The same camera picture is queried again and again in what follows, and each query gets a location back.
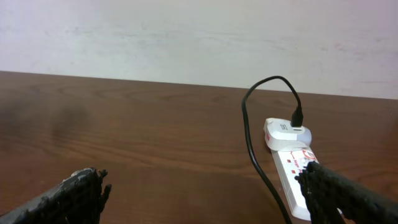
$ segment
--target power strip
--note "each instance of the power strip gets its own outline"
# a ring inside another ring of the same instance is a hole
[[[285,119],[267,118],[264,132],[292,215],[311,220],[300,184],[294,179],[309,162],[318,162],[310,148],[311,131],[304,126],[293,128]]]
[[[294,177],[302,172],[309,162],[318,162],[317,158],[309,147],[303,147],[298,151],[271,152],[292,215],[302,220],[311,220],[300,184]]]

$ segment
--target cable plug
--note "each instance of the cable plug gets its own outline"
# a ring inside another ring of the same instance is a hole
[[[293,127],[293,128],[301,127],[303,125],[303,119],[304,119],[304,115],[303,115],[301,106],[297,107],[292,115],[292,120],[290,122],[291,127]]]

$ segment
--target white power strip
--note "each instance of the white power strip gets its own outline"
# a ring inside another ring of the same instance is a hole
[[[303,220],[311,220],[299,182],[294,179],[309,162],[317,161],[312,150],[305,147],[299,151],[271,151],[284,188],[287,203],[292,215]]]
[[[311,220],[300,184],[294,179],[309,162],[318,162],[310,149],[310,130],[303,126],[293,128],[290,121],[284,119],[268,118],[264,131],[292,215]]]

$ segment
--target wood grain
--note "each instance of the wood grain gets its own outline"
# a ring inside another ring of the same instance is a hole
[[[0,72],[0,213],[94,166],[113,184],[102,223],[281,223],[246,151],[245,92]],[[300,97],[318,160],[398,201],[398,101]],[[256,156],[284,200],[262,126],[294,108],[286,92],[248,101]]]

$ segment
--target charging cable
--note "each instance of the charging cable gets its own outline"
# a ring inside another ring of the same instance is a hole
[[[248,117],[248,112],[246,110],[246,100],[248,99],[249,95],[253,92],[253,90],[255,90],[257,88],[257,86],[259,86],[263,83],[266,83],[268,81],[274,80],[274,79],[282,80],[283,82],[286,83],[286,85],[290,88],[290,90],[292,90],[292,93],[293,93],[294,97],[296,97],[296,100],[297,100],[297,108],[292,115],[292,120],[290,121],[290,123],[291,123],[292,127],[301,127],[302,126],[303,112],[302,112],[301,101],[300,101],[299,95],[294,90],[293,86],[289,83],[289,81],[287,81],[286,78],[281,77],[281,76],[273,76],[273,77],[269,77],[264,80],[261,80],[261,81],[257,82],[256,84],[254,84],[249,89],[249,91],[246,93],[246,95],[243,97],[242,113],[243,113],[243,123],[244,123],[244,135],[246,138],[246,145],[248,147],[250,160],[253,163],[254,168],[256,168],[257,173],[260,175],[261,179],[264,181],[264,183],[267,185],[268,189],[271,191],[272,196],[274,196],[274,198],[275,198],[276,202],[278,203],[278,206],[282,212],[282,215],[285,219],[285,222],[287,224],[291,224],[292,221],[290,220],[290,216],[287,213],[287,210],[285,208],[285,205],[284,205],[282,199],[280,199],[278,192],[276,191],[275,187],[272,185],[271,181],[268,179],[268,177],[266,176],[264,171],[261,169],[260,164],[258,163],[256,156],[254,155],[253,146],[251,144],[251,138],[250,138],[249,117]]]

